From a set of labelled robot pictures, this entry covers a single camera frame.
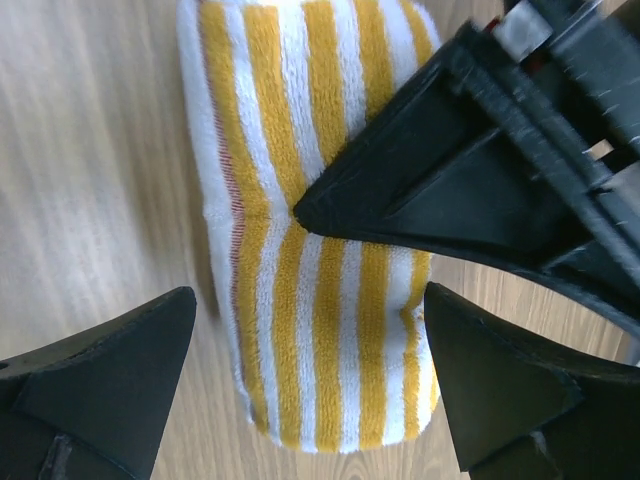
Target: striped cloth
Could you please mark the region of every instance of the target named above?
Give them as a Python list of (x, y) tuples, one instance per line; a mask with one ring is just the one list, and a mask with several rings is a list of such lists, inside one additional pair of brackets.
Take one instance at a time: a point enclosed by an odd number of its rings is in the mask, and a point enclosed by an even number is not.
[(178, 34), (211, 263), (241, 401), (276, 443), (412, 439), (439, 390), (429, 254), (323, 238), (291, 208), (430, 57), (406, 0), (182, 0)]

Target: wooden floor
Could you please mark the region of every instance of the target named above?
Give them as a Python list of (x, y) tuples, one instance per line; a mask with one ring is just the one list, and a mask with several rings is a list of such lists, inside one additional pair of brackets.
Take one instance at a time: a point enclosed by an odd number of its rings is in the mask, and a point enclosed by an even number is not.
[[(445, 37), (500, 7), (426, 3)], [(442, 406), (418, 441), (349, 456), (280, 450), (245, 422), (216, 312), (174, 25), (174, 0), (0, 2), (0, 358), (191, 285), (197, 325), (154, 479), (462, 478)], [(438, 260), (435, 279), (552, 339), (619, 354), (620, 331), (542, 288), (453, 260)]]

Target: black plastic part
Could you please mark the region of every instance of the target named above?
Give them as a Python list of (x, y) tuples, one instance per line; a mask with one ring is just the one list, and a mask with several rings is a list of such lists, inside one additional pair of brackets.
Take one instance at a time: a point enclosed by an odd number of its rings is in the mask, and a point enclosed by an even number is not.
[(195, 309), (179, 288), (0, 362), (0, 478), (149, 478)]
[(464, 25), (294, 212), (515, 273), (640, 336), (640, 47), (592, 2), (529, 3), (554, 32), (533, 57)]
[(640, 369), (586, 355), (429, 284), (425, 325), (473, 480), (640, 478)]

